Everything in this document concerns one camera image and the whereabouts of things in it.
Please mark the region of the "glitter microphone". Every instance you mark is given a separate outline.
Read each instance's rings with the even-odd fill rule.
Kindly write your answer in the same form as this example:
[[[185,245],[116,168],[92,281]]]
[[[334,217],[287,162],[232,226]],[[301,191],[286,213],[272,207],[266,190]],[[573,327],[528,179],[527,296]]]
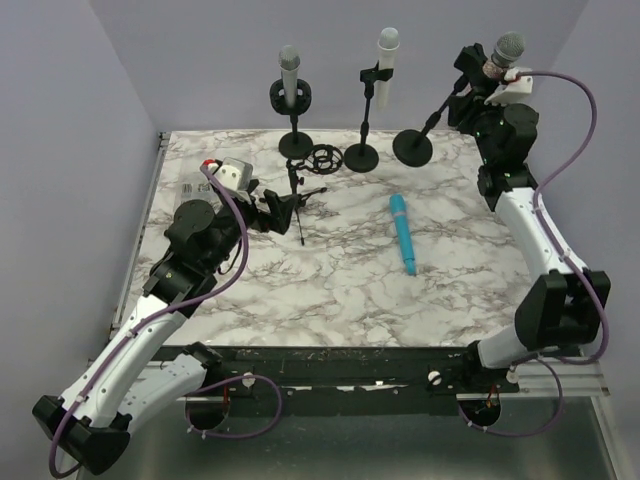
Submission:
[[[521,58],[525,46],[526,40],[523,34],[515,31],[503,34],[496,41],[492,53],[482,67],[484,75],[489,79],[500,80]]]

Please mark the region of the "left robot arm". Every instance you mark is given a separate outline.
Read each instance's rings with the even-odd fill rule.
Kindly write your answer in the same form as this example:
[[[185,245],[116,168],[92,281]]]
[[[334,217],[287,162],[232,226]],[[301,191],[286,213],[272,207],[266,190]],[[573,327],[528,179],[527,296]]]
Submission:
[[[230,288],[218,285],[220,265],[236,246],[249,246],[248,232],[285,234],[298,204],[294,195],[267,190],[261,210],[253,197],[218,193],[215,209],[205,200],[181,204],[165,236],[169,247],[150,270],[128,320],[92,365],[63,393],[42,396],[32,414],[51,440],[49,470],[63,479],[85,468],[100,475],[127,448],[135,430],[172,401],[220,391],[232,377],[221,356],[196,342],[164,371],[139,378],[164,342],[209,298]]]

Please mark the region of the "black round-base holder stand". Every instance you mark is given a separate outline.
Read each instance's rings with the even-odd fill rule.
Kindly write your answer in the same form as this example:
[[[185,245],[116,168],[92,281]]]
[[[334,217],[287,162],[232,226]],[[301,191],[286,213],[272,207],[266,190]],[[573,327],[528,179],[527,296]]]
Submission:
[[[430,162],[433,156],[433,145],[428,138],[428,133],[441,120],[446,109],[458,115],[468,102],[466,95],[460,93],[468,86],[468,79],[462,75],[454,83],[452,92],[448,95],[442,105],[433,112],[425,121],[420,131],[406,129],[401,131],[393,140],[393,153],[395,157],[404,165],[419,168]]]

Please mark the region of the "blue microphone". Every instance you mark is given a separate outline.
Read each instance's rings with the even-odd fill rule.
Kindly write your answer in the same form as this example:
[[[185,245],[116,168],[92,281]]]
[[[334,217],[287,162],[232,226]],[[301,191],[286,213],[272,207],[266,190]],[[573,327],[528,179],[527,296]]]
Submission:
[[[401,194],[394,194],[389,199],[389,205],[406,271],[409,275],[416,276],[417,267],[405,200]]]

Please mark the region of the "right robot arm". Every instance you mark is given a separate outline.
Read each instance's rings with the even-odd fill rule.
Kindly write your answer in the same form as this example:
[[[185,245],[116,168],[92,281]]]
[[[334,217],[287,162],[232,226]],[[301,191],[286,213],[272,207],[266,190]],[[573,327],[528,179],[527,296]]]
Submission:
[[[491,54],[480,44],[463,48],[454,62],[462,76],[447,101],[448,125],[472,136],[481,155],[478,190],[509,229],[533,281],[513,323],[471,346],[473,359],[459,371],[474,392],[494,383],[496,369],[599,340],[596,354],[585,360],[593,363],[609,341],[605,305],[611,281],[570,248],[542,199],[549,182],[536,181],[527,164],[539,114],[524,102],[537,75],[517,66],[524,49],[516,32],[501,36]]]

